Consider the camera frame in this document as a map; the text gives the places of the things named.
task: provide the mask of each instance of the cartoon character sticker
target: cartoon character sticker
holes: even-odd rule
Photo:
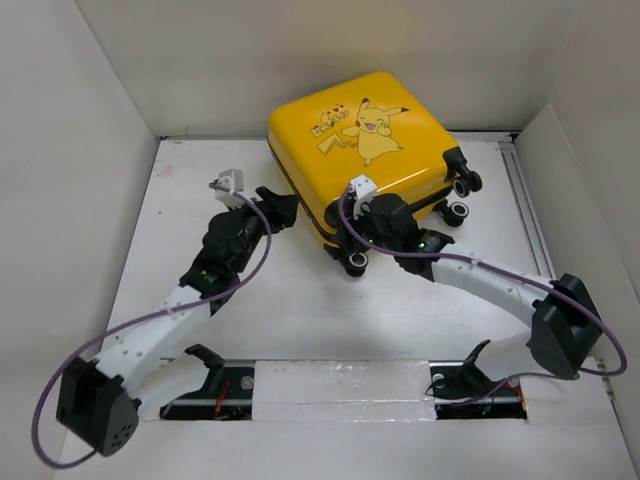
[[[344,105],[336,104],[333,107],[327,108],[320,115],[320,125],[314,125],[311,133],[313,133],[314,137],[318,138],[348,116],[349,110],[346,110]]]
[[[368,98],[363,98],[355,121],[355,125],[342,129],[342,134],[354,137],[355,140],[343,140],[334,133],[318,145],[320,151],[327,155],[331,148],[355,147],[358,155],[364,159],[364,166],[371,164],[374,158],[390,152],[399,152],[398,145],[391,135],[391,118],[393,115],[408,111],[408,108],[394,107],[387,110],[370,107]]]

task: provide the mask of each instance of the white floor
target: white floor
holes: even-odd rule
[[[435,217],[423,225],[538,273],[499,144],[462,138],[484,189],[465,200],[471,215],[460,229]],[[244,171],[247,190],[283,190],[264,140],[162,142],[110,326],[157,308],[188,269],[208,220],[223,210],[208,182],[228,168]],[[524,328],[380,255],[370,256],[362,279],[349,279],[307,227],[300,218],[274,238],[264,271],[193,333],[193,343],[234,359],[460,359],[481,340]],[[390,392],[402,380],[390,379]],[[523,388],[527,422],[148,422],[116,456],[56,478],[635,478],[599,379],[528,379]],[[68,435],[63,458],[85,448]]]

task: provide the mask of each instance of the black caster wheel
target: black caster wheel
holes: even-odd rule
[[[452,202],[446,200],[440,202],[433,210],[442,216],[442,220],[450,227],[459,227],[464,223],[464,219],[469,216],[469,207],[462,202]]]
[[[469,207],[462,202],[452,202],[449,205],[449,211],[463,220],[469,216]]]
[[[482,178],[476,171],[471,172],[471,191],[479,192],[482,189]]]
[[[458,177],[453,180],[453,191],[456,192],[460,198],[465,198],[471,193],[471,186],[466,178]]]

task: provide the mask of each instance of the black mount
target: black mount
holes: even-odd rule
[[[362,235],[381,247],[398,252],[437,253],[453,238],[436,230],[420,228],[410,206],[394,193],[374,197],[369,212],[357,222]],[[433,281],[432,264],[437,259],[394,257],[408,273]]]
[[[582,280],[564,274],[552,282],[554,290],[571,297],[598,318],[593,300]],[[527,347],[535,361],[563,380],[574,380],[602,330],[578,310],[549,294],[533,304],[531,340]]]
[[[256,193],[262,200],[255,205],[269,221],[272,233],[293,226],[298,201],[294,195],[276,195],[266,187]],[[201,298],[222,293],[238,283],[266,228],[257,214],[242,206],[214,216],[209,222],[203,248],[191,268],[180,278],[180,286],[189,285]],[[229,297],[211,303],[215,314]],[[207,381],[220,381],[224,360],[202,345],[185,351],[211,370]],[[96,368],[96,362],[76,358],[63,372],[56,418],[90,447],[107,457],[120,450],[138,425],[140,401],[122,388],[123,378],[109,378]]]
[[[160,417],[162,420],[251,420],[253,382],[245,382],[254,378],[255,361],[227,362],[224,370],[209,371],[200,390],[182,395],[170,408],[161,408]]]
[[[266,187],[258,187],[256,193],[262,200],[255,205],[269,221],[272,233],[293,226],[298,211],[295,195],[277,195]],[[202,294],[201,298],[233,287],[239,282],[238,274],[244,271],[265,234],[262,220],[246,205],[216,215],[209,222],[209,229],[202,239],[202,250],[189,271],[180,278],[180,286],[195,288]],[[212,302],[211,315],[229,298]]]
[[[476,367],[478,355],[490,340],[479,343],[459,366],[448,366],[446,369],[431,369],[432,378],[439,374],[425,392],[445,400],[456,400],[466,397],[478,397],[494,388],[497,382],[491,381]]]

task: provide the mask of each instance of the pikachu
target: pikachu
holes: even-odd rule
[[[404,107],[394,107],[388,110],[371,108],[369,99],[362,99],[356,124],[344,128],[342,134],[357,138],[358,154],[364,158],[365,167],[380,155],[402,150],[398,142],[391,138],[393,132],[391,131],[390,117],[408,110]]]

